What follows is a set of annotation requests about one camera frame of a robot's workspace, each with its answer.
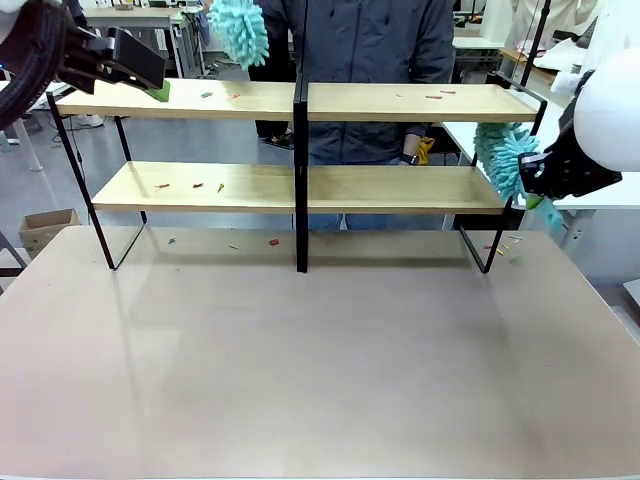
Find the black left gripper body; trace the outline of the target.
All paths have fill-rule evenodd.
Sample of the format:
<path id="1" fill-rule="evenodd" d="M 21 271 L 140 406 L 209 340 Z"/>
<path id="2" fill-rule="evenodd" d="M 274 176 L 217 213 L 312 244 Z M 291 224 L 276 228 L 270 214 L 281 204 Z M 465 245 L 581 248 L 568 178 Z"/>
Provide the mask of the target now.
<path id="1" fill-rule="evenodd" d="M 115 84 L 119 77 L 112 61 L 118 32 L 114 27 L 107 30 L 106 36 L 98 36 L 85 28 L 66 25 L 57 78 L 88 94 L 94 93 L 97 80 Z"/>

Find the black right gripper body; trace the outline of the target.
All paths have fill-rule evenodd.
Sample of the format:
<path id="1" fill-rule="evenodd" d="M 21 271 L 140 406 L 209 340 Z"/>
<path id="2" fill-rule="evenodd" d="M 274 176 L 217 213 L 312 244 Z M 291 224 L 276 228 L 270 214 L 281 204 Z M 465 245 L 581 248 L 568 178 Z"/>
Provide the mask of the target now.
<path id="1" fill-rule="evenodd" d="M 602 167 L 577 146 L 553 145 L 544 153 L 543 193 L 552 199 L 581 197 L 623 179 L 620 172 Z"/>

